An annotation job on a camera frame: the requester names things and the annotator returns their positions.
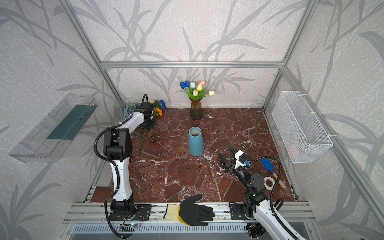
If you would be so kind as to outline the teal ceramic vase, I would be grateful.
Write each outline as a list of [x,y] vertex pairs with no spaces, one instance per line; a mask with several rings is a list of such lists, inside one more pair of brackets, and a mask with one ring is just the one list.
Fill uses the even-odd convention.
[[194,157],[199,157],[204,152],[203,134],[199,127],[189,130],[189,152]]

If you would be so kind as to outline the pink glass vase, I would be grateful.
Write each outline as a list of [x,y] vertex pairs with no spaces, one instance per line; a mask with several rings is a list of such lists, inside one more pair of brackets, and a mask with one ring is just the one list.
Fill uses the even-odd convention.
[[201,99],[191,100],[190,117],[193,120],[200,120],[203,117]]

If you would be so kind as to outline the orange yellow tulip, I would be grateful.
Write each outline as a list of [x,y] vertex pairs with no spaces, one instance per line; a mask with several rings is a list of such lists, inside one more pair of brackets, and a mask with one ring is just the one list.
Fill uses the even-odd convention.
[[201,85],[201,84],[198,84],[198,86],[197,86],[196,90],[197,90],[198,92],[200,92],[200,91],[202,91],[202,90],[203,90],[203,88],[204,88],[204,86],[203,86],[203,85]]

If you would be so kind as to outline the orange marigold flower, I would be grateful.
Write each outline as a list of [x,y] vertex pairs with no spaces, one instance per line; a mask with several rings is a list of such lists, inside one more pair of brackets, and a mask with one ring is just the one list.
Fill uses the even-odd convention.
[[162,109],[155,108],[154,117],[162,116],[162,115],[163,115]]

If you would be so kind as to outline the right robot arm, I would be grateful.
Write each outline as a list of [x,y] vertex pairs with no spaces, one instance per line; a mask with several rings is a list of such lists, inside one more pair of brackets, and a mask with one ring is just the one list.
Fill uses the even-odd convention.
[[243,209],[246,218],[255,220],[274,240],[303,240],[299,234],[278,212],[272,202],[277,186],[273,186],[268,197],[264,176],[260,172],[250,173],[248,168],[251,163],[248,156],[241,150],[228,146],[233,160],[229,161],[223,154],[218,153],[221,168],[225,172],[233,172],[245,187],[243,193]]

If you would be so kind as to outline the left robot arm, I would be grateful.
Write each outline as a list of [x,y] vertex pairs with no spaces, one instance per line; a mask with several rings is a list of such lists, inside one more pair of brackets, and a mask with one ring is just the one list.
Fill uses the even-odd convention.
[[149,129],[154,122],[155,107],[142,102],[122,122],[106,128],[95,139],[94,152],[107,161],[113,171],[114,193],[110,205],[112,211],[134,214],[136,206],[130,186],[129,164],[133,153],[131,133],[137,128]]

